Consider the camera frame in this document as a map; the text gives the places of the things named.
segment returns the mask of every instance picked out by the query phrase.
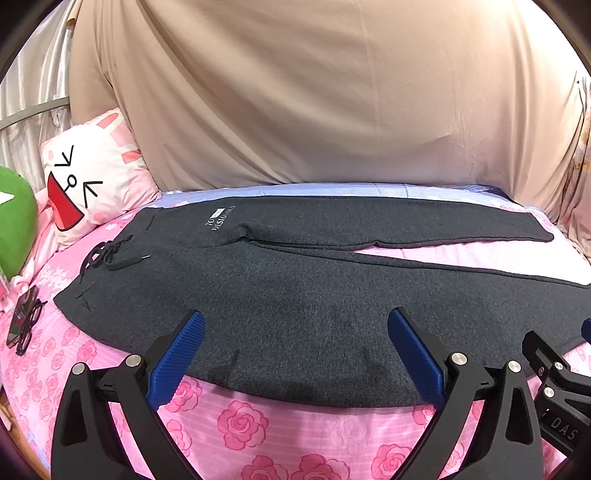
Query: pillow with cartoon face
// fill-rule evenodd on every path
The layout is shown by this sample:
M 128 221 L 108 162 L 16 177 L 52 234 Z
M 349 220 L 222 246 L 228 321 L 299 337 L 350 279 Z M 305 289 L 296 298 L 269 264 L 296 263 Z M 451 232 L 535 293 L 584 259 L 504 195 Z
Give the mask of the pillow with cartoon face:
M 160 196 L 119 109 L 45 142 L 41 157 L 62 248 Z

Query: silver screw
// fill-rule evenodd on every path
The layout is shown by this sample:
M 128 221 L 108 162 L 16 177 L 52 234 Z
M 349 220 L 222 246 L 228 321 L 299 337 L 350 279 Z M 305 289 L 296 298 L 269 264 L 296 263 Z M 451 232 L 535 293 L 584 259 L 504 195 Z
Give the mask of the silver screw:
M 142 358 L 139 355 L 133 354 L 125 359 L 125 365 L 128 367 L 137 367 L 142 362 Z
M 72 367 L 72 373 L 74 375 L 80 375 L 84 371 L 84 364 L 76 364 Z
M 521 372 L 521 365 L 519 364 L 519 362 L 516 362 L 515 360 L 511 360 L 507 366 L 509 367 L 509 370 L 511 370 L 513 373 L 518 374 L 519 372 Z
M 468 359 L 463 353 L 456 352 L 452 354 L 452 362 L 454 362 L 456 365 L 466 365 Z

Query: beige fabric backdrop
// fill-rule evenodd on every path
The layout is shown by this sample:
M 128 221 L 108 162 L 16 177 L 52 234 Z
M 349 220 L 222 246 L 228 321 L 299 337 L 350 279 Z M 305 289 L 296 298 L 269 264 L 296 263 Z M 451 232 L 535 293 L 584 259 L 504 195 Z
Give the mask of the beige fabric backdrop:
M 70 97 L 162 189 L 480 183 L 557 220 L 585 76 L 531 0 L 83 0 Z

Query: small label tag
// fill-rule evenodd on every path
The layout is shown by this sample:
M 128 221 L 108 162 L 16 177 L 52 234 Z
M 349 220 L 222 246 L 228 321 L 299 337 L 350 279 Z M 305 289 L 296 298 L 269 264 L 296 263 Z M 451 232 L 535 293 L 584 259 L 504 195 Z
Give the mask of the small label tag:
M 224 210 L 225 210 L 225 208 L 218 208 L 215 212 L 213 212 L 213 215 L 209 218 L 212 219 L 212 218 L 219 217 Z

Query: drawstring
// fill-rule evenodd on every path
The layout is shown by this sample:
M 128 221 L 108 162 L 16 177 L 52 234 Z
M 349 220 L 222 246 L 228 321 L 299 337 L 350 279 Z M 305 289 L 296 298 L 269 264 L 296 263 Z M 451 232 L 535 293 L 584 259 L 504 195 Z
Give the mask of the drawstring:
M 108 242 L 101 242 L 95 245 L 94 248 L 88 252 L 88 255 L 80 265 L 80 283 L 82 283 L 82 277 L 84 277 L 87 267 L 96 268 L 99 265 L 104 264 L 107 270 L 120 270 L 121 268 L 135 265 L 142 260 L 149 258 L 149 255 L 145 255 L 143 257 L 126 258 L 118 262 L 113 261 L 113 256 L 119 251 L 121 245 L 124 242 L 131 240 L 132 237 L 133 235 L 130 235 L 118 242 L 109 240 Z

